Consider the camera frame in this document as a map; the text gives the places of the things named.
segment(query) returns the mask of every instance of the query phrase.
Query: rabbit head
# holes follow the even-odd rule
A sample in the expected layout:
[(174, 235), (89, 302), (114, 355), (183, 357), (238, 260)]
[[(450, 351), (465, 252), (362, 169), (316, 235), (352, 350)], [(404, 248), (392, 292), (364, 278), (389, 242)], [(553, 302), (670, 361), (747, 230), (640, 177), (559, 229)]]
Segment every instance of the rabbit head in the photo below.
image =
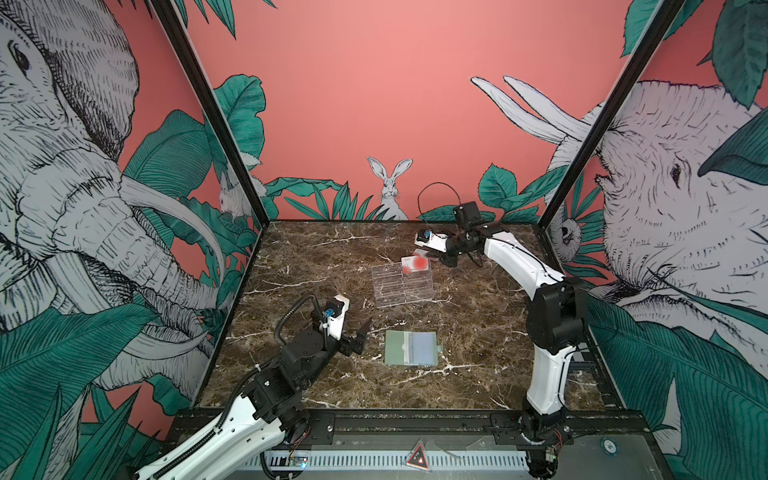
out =
[(392, 172), (392, 176), (388, 177), (386, 174), (386, 169), (380, 161), (373, 157), (367, 157), (367, 159), (368, 163), (371, 164), (371, 170), (373, 170), (373, 174), (384, 180), (384, 187), (382, 188), (382, 199), (397, 197), (398, 192), (395, 181), (397, 177), (404, 174), (406, 170), (411, 167), (413, 160), (406, 158), (405, 160), (401, 161), (399, 164), (397, 164), (397, 167), (395, 167), (395, 171)]

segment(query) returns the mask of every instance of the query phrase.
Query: rabbit illustration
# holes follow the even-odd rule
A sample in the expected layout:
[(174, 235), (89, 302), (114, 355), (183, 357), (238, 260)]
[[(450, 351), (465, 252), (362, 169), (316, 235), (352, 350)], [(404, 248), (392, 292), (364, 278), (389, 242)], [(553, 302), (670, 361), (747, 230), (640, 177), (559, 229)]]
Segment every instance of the rabbit illustration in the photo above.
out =
[(395, 180), (400, 175), (404, 174), (413, 164), (413, 160), (405, 159), (397, 164), (395, 171), (392, 172), (391, 177), (387, 177), (386, 169), (384, 165), (373, 157), (367, 157), (368, 163), (371, 164), (371, 170), (378, 178), (384, 180), (384, 188), (382, 188), (382, 205), (386, 209), (384, 214), (384, 220), (408, 220), (408, 216), (400, 210), (400, 207), (395, 200), (397, 198), (397, 187), (395, 186)]

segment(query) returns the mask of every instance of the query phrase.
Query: robotic arm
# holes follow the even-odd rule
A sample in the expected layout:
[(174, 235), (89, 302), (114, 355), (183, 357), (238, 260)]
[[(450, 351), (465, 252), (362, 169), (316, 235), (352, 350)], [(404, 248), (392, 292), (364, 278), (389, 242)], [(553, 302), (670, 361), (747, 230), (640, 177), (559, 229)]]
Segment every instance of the robotic arm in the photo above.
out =
[[(475, 202), (454, 208), (458, 234), (421, 230), (415, 244), (433, 250), (446, 266), (456, 266), (465, 253), (483, 252), (502, 266), (520, 283), (531, 303), (526, 327), (534, 343), (534, 367), (531, 385), (520, 419), (521, 433), (531, 445), (539, 445), (545, 436), (564, 421), (564, 390), (572, 355), (584, 340), (586, 292), (581, 280), (566, 278), (529, 252), (497, 222), (486, 223)], [(540, 478), (554, 474), (549, 460), (529, 466)]]
[[(314, 304), (313, 324), (290, 343), (280, 336), (282, 326), (302, 303)], [(280, 352), (265, 366), (248, 372), (224, 405), (224, 410), (179, 445), (134, 475), (134, 480), (222, 480), (251, 456), (289, 441), (295, 443), (309, 431), (309, 415), (301, 406), (301, 392), (319, 377), (329, 361), (341, 352), (362, 354), (370, 322), (352, 338), (343, 334), (349, 300), (337, 295), (322, 310), (314, 296), (305, 296), (278, 322), (275, 338)]]

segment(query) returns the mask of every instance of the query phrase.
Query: black frame post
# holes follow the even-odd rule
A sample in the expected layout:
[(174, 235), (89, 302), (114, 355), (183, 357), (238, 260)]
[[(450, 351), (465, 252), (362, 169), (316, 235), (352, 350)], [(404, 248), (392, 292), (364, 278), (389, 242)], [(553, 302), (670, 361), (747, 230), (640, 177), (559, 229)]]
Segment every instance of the black frame post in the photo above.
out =
[(240, 181), (240, 186), (245, 190), (246, 197), (248, 197), (250, 206), (253, 208), (253, 212), (256, 214), (256, 218), (261, 226), (260, 232), (263, 233), (270, 224), (270, 218), (266, 214), (266, 210), (264, 210), (264, 205), (261, 204), (259, 195), (253, 188), (250, 173), (246, 170), (243, 159), (240, 157), (240, 150), (237, 148), (237, 144), (232, 137), (232, 131), (227, 120), (224, 118), (221, 108), (219, 108), (219, 103), (216, 100), (213, 89), (208, 84), (203, 67), (197, 60), (192, 44), (187, 37), (186, 29), (179, 20), (178, 15), (176, 15), (176, 10), (170, 0), (151, 1), (157, 18), (163, 25), (165, 35), (168, 37), (170, 44), (173, 45), (176, 56), (179, 62), (181, 62), (181, 66), (184, 68), (184, 72), (187, 74), (187, 78), (197, 95), (197, 100), (203, 107), (203, 113), (205, 113), (211, 128), (213, 128), (216, 137), (219, 139), (224, 155), (232, 165), (235, 175)]
[(565, 172), (563, 181), (560, 183), (557, 191), (555, 191), (552, 201), (547, 205), (547, 210), (541, 215), (538, 221), (538, 226), (541, 229), (546, 230), (549, 228), (549, 224), (552, 222), (555, 214), (557, 214), (558, 208), (565, 202), (568, 192), (571, 191), (578, 176), (584, 167), (587, 166), (589, 159), (592, 158), (592, 154), (597, 149), (600, 140), (611, 126), (611, 122), (619, 113), (619, 110), (621, 110), (627, 97), (629, 97), (632, 88), (637, 83), (637, 79), (640, 78), (650, 58), (654, 55), (656, 48), (664, 39), (664, 34), (669, 30), (677, 13), (683, 7), (683, 3), (685, 3), (685, 0), (663, 0), (656, 15), (650, 20), (650, 24), (640, 39), (637, 48), (635, 48), (632, 56), (627, 61), (627, 65), (621, 72), (621, 76), (616, 82), (613, 91), (605, 101), (605, 106), (595, 119), (594, 124), (592, 124), (592, 129), (584, 141), (581, 142), (581, 148), (579, 148), (576, 157), (571, 162), (568, 171)]

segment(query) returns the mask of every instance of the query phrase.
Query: rabbit ear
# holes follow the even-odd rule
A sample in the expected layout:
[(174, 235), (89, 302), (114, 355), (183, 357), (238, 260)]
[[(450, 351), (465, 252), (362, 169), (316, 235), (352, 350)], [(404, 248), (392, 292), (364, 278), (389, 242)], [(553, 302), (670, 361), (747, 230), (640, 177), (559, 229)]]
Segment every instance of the rabbit ear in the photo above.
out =
[(413, 164), (413, 160), (410, 158), (406, 158), (405, 160), (401, 161), (399, 164), (397, 164), (397, 167), (395, 167), (395, 171), (392, 172), (392, 178), (397, 178), (400, 175), (404, 174), (406, 170), (408, 170), (411, 165)]
[(373, 174), (382, 180), (386, 180), (386, 168), (384, 168), (384, 165), (382, 165), (380, 161), (373, 157), (366, 158), (368, 159), (368, 163), (371, 164), (371, 170), (373, 170)]

